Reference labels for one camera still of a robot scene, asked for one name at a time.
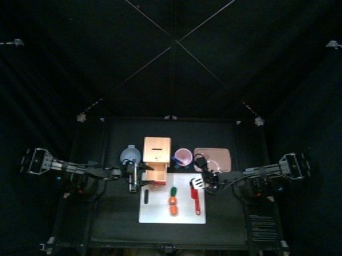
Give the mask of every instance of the carrot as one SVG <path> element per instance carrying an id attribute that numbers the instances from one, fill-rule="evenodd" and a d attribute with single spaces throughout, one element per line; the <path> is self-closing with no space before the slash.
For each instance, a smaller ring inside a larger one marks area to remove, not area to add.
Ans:
<path id="1" fill-rule="evenodd" d="M 171 215 L 178 215 L 178 207 L 177 207 L 177 205 L 171 205 L 170 206 L 170 213 L 171 213 Z"/>
<path id="2" fill-rule="evenodd" d="M 177 197 L 175 196 L 170 197 L 169 203 L 170 203 L 170 205 L 177 205 Z"/>

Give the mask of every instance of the white cutting board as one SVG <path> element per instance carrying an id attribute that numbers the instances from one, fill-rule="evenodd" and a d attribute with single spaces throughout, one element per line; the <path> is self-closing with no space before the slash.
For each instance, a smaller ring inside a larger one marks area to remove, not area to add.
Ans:
<path id="1" fill-rule="evenodd" d="M 167 184 L 146 185 L 141 192 L 139 223 L 206 224 L 205 190 L 198 190 L 201 215 L 195 213 L 195 200 L 191 198 L 190 181 L 199 173 L 169 173 Z M 177 187 L 178 215 L 170 213 L 170 191 Z M 145 190 L 149 189 L 149 203 L 145 203 Z"/>

